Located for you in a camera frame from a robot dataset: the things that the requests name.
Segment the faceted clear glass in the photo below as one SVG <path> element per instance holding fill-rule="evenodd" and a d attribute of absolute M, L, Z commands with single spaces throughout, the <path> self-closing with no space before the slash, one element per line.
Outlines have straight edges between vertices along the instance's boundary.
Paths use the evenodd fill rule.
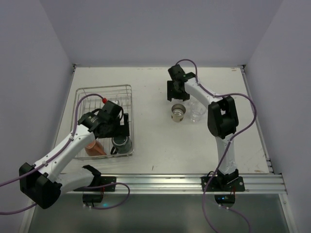
<path fill-rule="evenodd" d="M 207 112 L 206 107 L 199 101 L 190 103 L 190 119 L 193 122 L 202 120 Z"/>

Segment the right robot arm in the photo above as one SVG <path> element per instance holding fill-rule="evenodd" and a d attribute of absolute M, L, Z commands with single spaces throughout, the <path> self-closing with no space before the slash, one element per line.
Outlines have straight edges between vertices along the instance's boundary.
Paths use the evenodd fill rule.
<path fill-rule="evenodd" d="M 180 65 L 168 69 L 170 81 L 167 81 L 167 99 L 189 100 L 193 96 L 207 109 L 207 128 L 215 137 L 219 164 L 213 185 L 224 187 L 238 179 L 239 172 L 235 160 L 234 141 L 239 125 L 235 100 L 231 97 L 218 97 L 204 89 L 196 80 L 194 73 L 186 73 Z"/>

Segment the dark green mug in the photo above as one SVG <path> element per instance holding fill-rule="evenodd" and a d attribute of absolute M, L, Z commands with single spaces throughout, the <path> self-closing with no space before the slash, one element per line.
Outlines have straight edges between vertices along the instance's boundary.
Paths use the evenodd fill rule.
<path fill-rule="evenodd" d="M 128 136 L 119 136 L 112 138 L 111 155 L 114 154 L 130 154 L 132 152 L 132 142 Z"/>

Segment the tall clear glass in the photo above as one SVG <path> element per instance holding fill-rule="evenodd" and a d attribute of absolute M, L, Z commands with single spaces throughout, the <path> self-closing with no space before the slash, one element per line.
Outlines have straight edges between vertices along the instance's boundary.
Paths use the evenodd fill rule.
<path fill-rule="evenodd" d="M 111 101 L 117 104 L 118 106 L 122 106 L 121 98 L 118 96 L 113 97 Z"/>

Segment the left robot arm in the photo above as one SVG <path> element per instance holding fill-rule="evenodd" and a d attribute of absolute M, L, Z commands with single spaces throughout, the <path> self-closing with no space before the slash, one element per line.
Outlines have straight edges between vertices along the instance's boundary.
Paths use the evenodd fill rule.
<path fill-rule="evenodd" d="M 103 183 L 101 173 L 84 165 L 74 173 L 64 174 L 67 164 L 96 139 L 129 136 L 129 115 L 115 102 L 105 100 L 101 109 L 82 115 L 72 132 L 46 156 L 34 164 L 19 168 L 19 186 L 23 194 L 42 209 L 54 205 L 62 194 L 75 189 L 107 190 L 113 183 Z"/>

